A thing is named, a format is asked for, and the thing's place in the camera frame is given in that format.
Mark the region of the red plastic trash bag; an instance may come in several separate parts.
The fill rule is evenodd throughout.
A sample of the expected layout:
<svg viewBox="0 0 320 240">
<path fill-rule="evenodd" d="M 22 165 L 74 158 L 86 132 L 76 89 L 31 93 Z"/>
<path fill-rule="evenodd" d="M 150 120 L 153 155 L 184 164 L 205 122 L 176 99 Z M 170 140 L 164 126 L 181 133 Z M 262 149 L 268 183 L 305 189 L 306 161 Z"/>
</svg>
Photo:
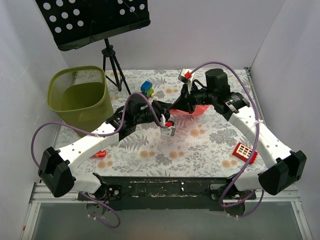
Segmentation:
<svg viewBox="0 0 320 240">
<path fill-rule="evenodd" d="M 202 115 L 210 106 L 209 105 L 197 105 L 194 109 L 193 113 L 189 113 L 186 111 L 178 110 L 178 109 L 171 109 L 171 115 L 192 115 L 192 116 L 200 116 Z"/>
</svg>

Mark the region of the red trash bag roll remainder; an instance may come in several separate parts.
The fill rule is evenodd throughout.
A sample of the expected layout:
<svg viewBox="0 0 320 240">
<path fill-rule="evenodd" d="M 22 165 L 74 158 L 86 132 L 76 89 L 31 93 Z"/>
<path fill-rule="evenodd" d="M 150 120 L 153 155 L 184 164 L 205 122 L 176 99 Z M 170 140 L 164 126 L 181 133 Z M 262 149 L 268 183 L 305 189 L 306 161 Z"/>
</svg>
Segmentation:
<svg viewBox="0 0 320 240">
<path fill-rule="evenodd" d="M 103 151 L 97 152 L 97 153 L 94 155 L 94 157 L 95 157 L 95 158 L 104 158 L 106 155 L 107 155 L 107 151 L 106 151 L 106 150 L 103 150 Z"/>
</svg>

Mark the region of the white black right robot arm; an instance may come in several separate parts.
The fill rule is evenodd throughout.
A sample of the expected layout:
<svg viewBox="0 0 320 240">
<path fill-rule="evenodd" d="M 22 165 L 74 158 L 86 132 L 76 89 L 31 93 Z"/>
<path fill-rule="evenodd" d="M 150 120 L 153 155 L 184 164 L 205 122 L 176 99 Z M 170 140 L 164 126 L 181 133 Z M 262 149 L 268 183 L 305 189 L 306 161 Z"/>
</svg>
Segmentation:
<svg viewBox="0 0 320 240">
<path fill-rule="evenodd" d="M 277 195 L 297 182 L 303 173 L 307 157 L 283 144 L 266 126 L 255 118 L 253 105 L 240 93 L 232 92 L 227 74 L 220 68 L 205 72 L 206 87 L 199 89 L 190 70 L 179 74 L 182 86 L 173 110 L 192 114 L 196 106 L 212 105 L 229 123 L 236 127 L 251 143 L 257 142 L 256 151 L 262 157 L 266 170 L 242 173 L 226 186 L 227 195 L 237 199 L 246 190 L 264 190 Z"/>
</svg>

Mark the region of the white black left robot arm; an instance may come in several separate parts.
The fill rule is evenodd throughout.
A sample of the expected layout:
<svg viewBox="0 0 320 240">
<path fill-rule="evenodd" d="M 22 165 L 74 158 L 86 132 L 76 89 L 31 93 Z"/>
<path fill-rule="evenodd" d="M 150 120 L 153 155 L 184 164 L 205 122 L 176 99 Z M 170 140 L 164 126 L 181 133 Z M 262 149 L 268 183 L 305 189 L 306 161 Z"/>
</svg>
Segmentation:
<svg viewBox="0 0 320 240">
<path fill-rule="evenodd" d="M 39 165 L 39 177 L 56 198 L 77 191 L 86 192 L 95 200 L 103 199 L 108 191 L 106 181 L 95 172 L 76 174 L 77 168 L 100 150 L 134 133 L 137 125 L 156 123 L 163 136 L 173 136 L 171 106 L 158 100 L 149 101 L 143 93 L 132 93 L 125 105 L 93 132 L 86 132 L 81 139 L 59 149 L 47 148 Z"/>
</svg>

